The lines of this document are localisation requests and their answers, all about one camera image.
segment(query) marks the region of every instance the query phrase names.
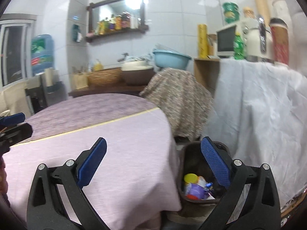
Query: wooden cabinet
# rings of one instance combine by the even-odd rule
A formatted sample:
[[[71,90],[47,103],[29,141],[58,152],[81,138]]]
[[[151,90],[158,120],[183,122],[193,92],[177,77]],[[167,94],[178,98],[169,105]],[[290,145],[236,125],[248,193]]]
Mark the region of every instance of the wooden cabinet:
[[[196,81],[207,88],[212,96],[214,96],[219,73],[220,59],[194,59]]]

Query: red container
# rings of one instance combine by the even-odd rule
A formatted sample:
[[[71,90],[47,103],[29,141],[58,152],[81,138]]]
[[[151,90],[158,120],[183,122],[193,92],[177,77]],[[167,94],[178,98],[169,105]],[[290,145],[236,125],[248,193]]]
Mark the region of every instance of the red container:
[[[274,60],[278,63],[289,64],[288,26],[279,18],[272,18],[270,28],[273,38]]]

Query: blue gripper pad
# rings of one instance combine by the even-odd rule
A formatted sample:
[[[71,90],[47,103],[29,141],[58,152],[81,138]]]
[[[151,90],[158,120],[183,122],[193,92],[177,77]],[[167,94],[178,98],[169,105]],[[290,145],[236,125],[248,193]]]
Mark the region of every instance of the blue gripper pad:
[[[230,186],[230,170],[207,138],[201,141],[201,152],[218,183],[226,189]]]
[[[24,122],[26,119],[23,113],[18,113],[12,116],[0,118],[0,125],[5,127],[10,127],[13,125],[17,125],[18,123]]]
[[[77,174],[77,185],[80,189],[90,184],[99,164],[106,154],[106,140],[101,138],[92,152],[88,155]]]

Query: wooden stand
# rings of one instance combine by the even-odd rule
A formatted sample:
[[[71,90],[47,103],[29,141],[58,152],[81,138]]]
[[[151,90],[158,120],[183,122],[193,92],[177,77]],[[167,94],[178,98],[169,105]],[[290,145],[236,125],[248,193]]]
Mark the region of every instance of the wooden stand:
[[[194,59],[194,76],[196,81],[214,95],[220,72],[220,59]]]
[[[68,96],[72,96],[74,98],[90,94],[129,94],[138,96],[145,87],[145,85],[128,86],[125,83],[89,86],[71,91],[68,93]]]

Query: window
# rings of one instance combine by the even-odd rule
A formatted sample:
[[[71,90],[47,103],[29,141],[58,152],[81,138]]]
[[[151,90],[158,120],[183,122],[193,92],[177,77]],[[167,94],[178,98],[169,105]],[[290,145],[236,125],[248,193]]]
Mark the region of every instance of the window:
[[[32,20],[0,21],[0,88],[31,77]]]

